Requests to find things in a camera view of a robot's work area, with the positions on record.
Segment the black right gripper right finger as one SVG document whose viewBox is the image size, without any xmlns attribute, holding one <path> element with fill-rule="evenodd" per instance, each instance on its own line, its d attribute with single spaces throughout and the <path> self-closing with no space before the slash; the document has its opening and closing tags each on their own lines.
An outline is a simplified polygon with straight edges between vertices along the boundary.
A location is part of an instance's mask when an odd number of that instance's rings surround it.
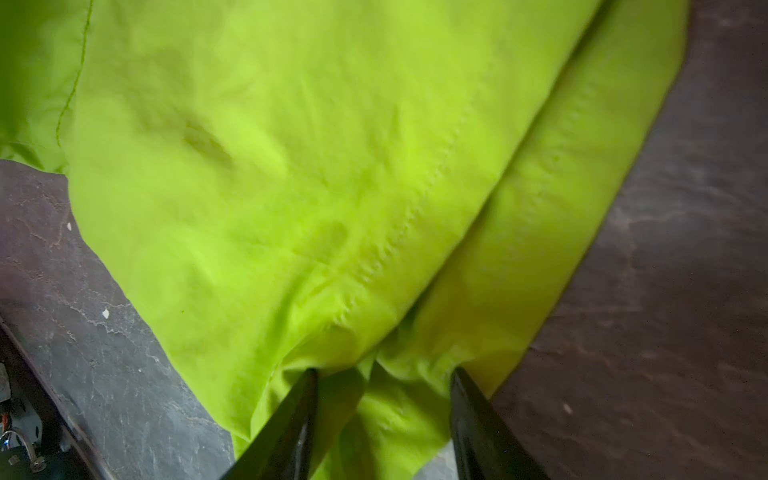
<svg viewBox="0 0 768 480">
<path fill-rule="evenodd" d="M 462 367 L 450 386 L 450 430 L 461 480 L 548 480 Z"/>
</svg>

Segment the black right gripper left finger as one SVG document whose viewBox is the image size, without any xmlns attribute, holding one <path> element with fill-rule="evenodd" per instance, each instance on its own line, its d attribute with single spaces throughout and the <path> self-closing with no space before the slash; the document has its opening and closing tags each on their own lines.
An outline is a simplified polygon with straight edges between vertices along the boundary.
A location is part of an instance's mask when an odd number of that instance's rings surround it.
<svg viewBox="0 0 768 480">
<path fill-rule="evenodd" d="M 224 480 L 306 480 L 318 409 L 318 372 L 305 371 Z"/>
</svg>

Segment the lime green shorts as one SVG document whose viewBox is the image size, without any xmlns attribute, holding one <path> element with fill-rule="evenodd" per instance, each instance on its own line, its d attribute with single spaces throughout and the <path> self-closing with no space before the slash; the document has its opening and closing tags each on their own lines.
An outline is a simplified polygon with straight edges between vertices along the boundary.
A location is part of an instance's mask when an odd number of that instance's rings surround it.
<svg viewBox="0 0 768 480">
<path fill-rule="evenodd" d="M 5 1 L 1 155 L 243 454 L 308 369 L 312 472 L 409 479 L 498 389 L 685 52 L 686 1 Z"/>
</svg>

